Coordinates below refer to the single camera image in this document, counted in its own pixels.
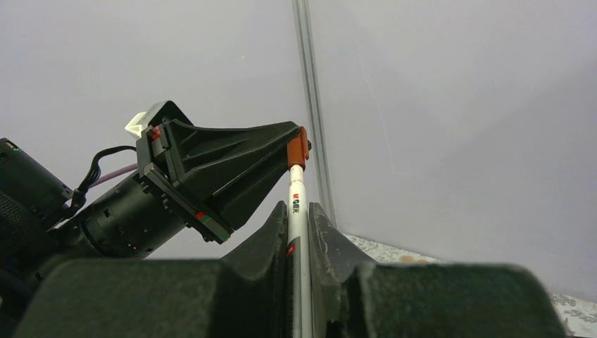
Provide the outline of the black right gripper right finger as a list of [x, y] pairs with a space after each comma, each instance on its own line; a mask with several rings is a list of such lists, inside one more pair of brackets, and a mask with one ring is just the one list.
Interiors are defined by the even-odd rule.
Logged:
[[316, 337], [564, 337], [548, 293], [516, 265], [379, 263], [309, 205]]

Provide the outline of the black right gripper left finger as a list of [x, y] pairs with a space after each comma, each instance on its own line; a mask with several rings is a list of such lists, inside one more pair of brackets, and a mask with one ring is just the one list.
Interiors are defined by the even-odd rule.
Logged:
[[280, 337], [287, 207], [220, 259], [77, 260], [35, 294], [15, 337]]

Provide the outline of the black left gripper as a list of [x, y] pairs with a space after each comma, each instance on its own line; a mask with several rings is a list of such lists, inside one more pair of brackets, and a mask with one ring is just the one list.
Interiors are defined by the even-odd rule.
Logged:
[[292, 121], [195, 127], [169, 100], [141, 113], [137, 125], [143, 190], [205, 241], [219, 244], [247, 223], [285, 174], [287, 144], [300, 128]]

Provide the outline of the white whiteboard marker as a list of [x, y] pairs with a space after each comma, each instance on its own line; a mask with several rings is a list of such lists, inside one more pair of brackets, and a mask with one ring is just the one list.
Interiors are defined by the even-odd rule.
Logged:
[[312, 337], [313, 306], [304, 169], [300, 165], [293, 165], [289, 174], [287, 328], [290, 337]]

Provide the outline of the red marker cap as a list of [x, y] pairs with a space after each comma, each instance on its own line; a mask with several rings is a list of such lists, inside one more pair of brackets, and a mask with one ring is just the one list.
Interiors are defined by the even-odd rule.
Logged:
[[291, 170], [298, 165], [306, 169], [306, 161], [309, 159], [310, 142], [306, 128], [301, 126], [299, 133], [287, 144], [287, 167]]

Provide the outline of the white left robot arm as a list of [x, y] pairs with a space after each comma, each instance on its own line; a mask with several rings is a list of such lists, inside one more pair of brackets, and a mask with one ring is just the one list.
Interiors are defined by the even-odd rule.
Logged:
[[137, 114], [126, 127], [137, 157], [128, 176], [95, 201], [96, 153], [69, 188], [14, 141], [1, 140], [1, 328], [23, 316], [34, 291], [76, 258], [146, 258], [182, 229], [226, 242], [244, 226], [288, 169], [292, 121], [246, 128], [192, 124], [172, 101]]

